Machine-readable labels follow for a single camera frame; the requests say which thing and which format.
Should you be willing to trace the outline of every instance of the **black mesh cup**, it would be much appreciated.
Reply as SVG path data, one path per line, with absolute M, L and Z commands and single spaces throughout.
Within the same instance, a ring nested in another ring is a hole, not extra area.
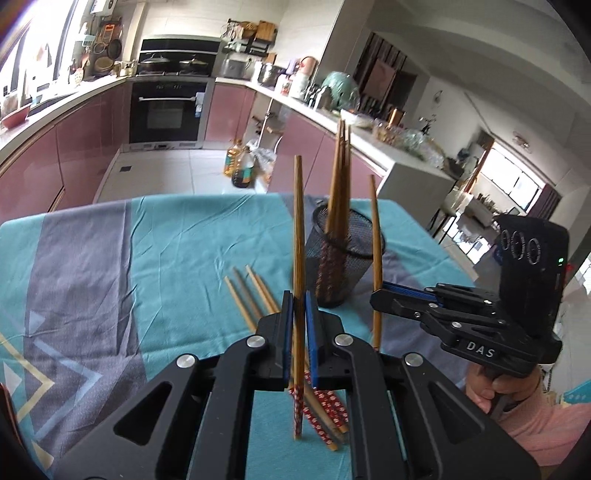
M 365 215 L 349 210 L 349 235 L 346 243 L 329 238 L 325 232 L 328 205 L 313 213 L 313 228 L 306 242 L 307 288 L 316 292 L 318 305 L 341 305 L 374 261 L 372 222 Z M 382 234 L 382 253 L 386 241 Z

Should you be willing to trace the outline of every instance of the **built-in oven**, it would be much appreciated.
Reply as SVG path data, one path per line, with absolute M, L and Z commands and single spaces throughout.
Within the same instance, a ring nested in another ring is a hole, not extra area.
M 214 82 L 213 79 L 135 82 L 131 98 L 130 143 L 202 143 Z M 165 148 L 179 146 L 182 145 L 170 144 Z M 186 146 L 200 148 L 197 144 Z

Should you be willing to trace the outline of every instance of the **human hand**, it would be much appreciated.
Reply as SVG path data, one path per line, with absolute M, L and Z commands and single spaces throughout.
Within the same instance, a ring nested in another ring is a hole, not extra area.
M 485 367 L 470 364 L 466 374 L 466 395 L 478 405 L 485 413 L 491 409 L 491 401 L 495 394 L 511 395 L 513 401 L 522 401 L 529 398 L 538 388 L 541 371 L 539 367 L 526 378 L 514 378 L 510 375 L 501 375 L 491 380 L 485 375 Z

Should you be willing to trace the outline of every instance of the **cooking pot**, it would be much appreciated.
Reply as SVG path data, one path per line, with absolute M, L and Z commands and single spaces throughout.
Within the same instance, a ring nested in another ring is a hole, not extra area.
M 181 60 L 178 63 L 181 72 L 192 73 L 193 75 L 209 75 L 209 63 L 193 57 L 191 60 Z
M 246 77 L 246 69 L 251 63 L 252 60 L 240 61 L 225 59 L 222 62 L 222 68 L 220 69 L 220 77 L 242 80 Z
M 139 63 L 143 72 L 161 72 L 170 60 L 165 57 L 155 57 L 155 53 L 148 59 L 142 60 Z
M 265 63 L 258 76 L 258 83 L 265 87 L 273 88 L 279 79 L 279 75 L 285 73 L 285 68 L 272 63 Z

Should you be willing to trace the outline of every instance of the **metal screw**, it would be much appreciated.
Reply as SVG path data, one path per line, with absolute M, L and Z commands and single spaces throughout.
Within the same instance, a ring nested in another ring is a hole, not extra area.
M 341 333 L 335 337 L 335 343 L 339 346 L 349 346 L 353 343 L 353 337 L 351 335 L 347 335 L 346 333 Z
M 420 367 L 423 364 L 423 357 L 418 353 L 409 353 L 404 357 L 404 363 L 409 367 Z
M 190 355 L 189 353 L 185 353 L 177 358 L 177 367 L 179 368 L 189 368 L 195 365 L 195 357 Z
M 265 338 L 260 335 L 253 335 L 248 337 L 246 344 L 251 348 L 257 348 L 265 344 Z

